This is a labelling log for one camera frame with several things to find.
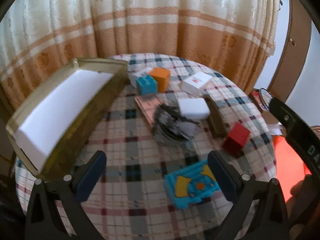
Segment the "red toy block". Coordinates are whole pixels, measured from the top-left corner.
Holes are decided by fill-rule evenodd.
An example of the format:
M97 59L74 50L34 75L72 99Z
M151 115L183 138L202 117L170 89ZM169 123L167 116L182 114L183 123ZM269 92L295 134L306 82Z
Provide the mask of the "red toy block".
M238 158L248 141L250 133L249 129L237 122L227 134L222 144L222 149L230 156Z

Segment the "blue puzzle toy tray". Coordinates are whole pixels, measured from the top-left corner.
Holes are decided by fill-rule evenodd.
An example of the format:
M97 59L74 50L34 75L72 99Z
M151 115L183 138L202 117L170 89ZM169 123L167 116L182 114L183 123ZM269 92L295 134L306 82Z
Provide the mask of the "blue puzzle toy tray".
M198 204L220 190L207 160L165 175L164 187L171 204L177 209Z

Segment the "brown wooden comb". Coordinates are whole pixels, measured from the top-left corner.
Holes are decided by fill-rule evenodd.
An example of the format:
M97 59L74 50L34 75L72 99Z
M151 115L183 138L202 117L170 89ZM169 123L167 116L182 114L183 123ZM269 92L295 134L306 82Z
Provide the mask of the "brown wooden comb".
M205 95L203 98L210 110L207 123L213 138L224 138L227 135L227 128L219 108L209 95Z

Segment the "white rounded box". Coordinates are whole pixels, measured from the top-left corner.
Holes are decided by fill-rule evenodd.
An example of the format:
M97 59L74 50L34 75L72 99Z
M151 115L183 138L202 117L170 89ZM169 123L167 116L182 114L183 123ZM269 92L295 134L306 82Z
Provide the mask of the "white rounded box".
M210 115L204 98L178 99L180 115L191 120L205 120Z

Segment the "white box red seal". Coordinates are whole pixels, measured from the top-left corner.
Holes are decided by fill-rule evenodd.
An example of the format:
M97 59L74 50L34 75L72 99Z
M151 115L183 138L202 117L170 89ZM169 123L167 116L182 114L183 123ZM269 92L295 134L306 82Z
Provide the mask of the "white box red seal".
M181 90L198 97L202 94L203 90L212 81L213 77L204 72L196 72L194 75L184 79L181 83Z

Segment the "orange cube block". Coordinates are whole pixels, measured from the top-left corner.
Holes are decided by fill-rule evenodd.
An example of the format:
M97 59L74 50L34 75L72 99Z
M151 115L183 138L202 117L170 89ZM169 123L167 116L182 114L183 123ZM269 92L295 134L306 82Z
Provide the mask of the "orange cube block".
M149 75L158 83L158 92L165 93L170 81L170 70L156 67L149 72Z

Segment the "teal toy brick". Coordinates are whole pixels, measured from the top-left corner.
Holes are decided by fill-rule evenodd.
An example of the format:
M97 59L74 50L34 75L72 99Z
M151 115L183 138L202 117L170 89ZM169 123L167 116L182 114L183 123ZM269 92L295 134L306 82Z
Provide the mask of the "teal toy brick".
M158 92L158 83L150 75L140 76L136 80L139 95L153 94Z

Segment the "orange cloth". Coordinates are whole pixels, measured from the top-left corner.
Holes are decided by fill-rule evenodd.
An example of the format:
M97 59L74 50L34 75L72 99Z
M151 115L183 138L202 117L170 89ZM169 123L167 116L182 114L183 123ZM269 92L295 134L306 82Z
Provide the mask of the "orange cloth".
M274 135L272 138L277 167L276 178L280 181L287 202L291 198L291 188L311 172L283 136Z

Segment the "round cookie tin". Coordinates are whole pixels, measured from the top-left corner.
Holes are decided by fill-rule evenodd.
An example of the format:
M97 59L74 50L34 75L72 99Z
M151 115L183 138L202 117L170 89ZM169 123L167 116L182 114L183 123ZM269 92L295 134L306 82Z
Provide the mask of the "round cookie tin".
M269 105L271 100L273 99L273 95L264 88L259 89L258 93L260 101L263 104L264 108L269 111Z

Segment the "red snack package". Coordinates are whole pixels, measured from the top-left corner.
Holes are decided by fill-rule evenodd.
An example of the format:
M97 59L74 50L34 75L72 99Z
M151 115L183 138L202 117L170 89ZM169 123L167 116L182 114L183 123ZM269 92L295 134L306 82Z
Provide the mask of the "red snack package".
M264 107L262 101L260 100L259 92L257 90L252 91L249 94L249 98L256 105L256 107L260 111L260 113L263 113L265 111L265 107Z

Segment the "brown wooden door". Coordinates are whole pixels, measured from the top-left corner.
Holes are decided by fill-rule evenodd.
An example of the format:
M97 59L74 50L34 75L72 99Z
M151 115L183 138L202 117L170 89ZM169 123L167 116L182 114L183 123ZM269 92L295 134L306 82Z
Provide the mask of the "brown wooden door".
M299 0L289 0L289 26L284 49L268 91L285 102L302 73L311 40L311 18Z

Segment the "gold metal tin tray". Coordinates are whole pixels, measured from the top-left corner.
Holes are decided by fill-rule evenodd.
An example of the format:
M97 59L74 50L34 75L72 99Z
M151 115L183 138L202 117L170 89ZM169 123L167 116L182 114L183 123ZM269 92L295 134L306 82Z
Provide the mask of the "gold metal tin tray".
M11 116L9 140L36 178L61 179L129 83L124 60L74 58L41 83Z

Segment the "plaid tablecloth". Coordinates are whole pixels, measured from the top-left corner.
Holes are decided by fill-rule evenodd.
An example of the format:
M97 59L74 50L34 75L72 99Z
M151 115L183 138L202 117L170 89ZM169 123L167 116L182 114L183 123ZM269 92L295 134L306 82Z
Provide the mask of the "plaid tablecloth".
M161 54L123 54L118 59L134 72L148 67L170 71L170 85L161 102L175 103L188 94L182 80L197 72L212 76L205 93L216 102L227 128L240 123L250 131L243 154L225 160L239 172L258 180L276 175L274 147L267 124L249 97L221 73L200 63ZM214 139L206 122L195 138L180 147L157 143L135 102L137 91L124 88L102 118L83 148L79 162L85 163L97 150L107 155L106 173L96 184L83 209L105 239L209 239L231 208L221 191L184 210L174 208L167 197L164 175L206 159L220 150L222 139Z

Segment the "cream and tan curtain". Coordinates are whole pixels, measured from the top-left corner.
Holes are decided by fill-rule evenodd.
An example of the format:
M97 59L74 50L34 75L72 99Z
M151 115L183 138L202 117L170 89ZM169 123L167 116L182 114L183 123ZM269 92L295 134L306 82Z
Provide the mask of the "cream and tan curtain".
M157 53L217 70L245 93L274 48L279 0L15 0L1 20L10 111L75 57Z

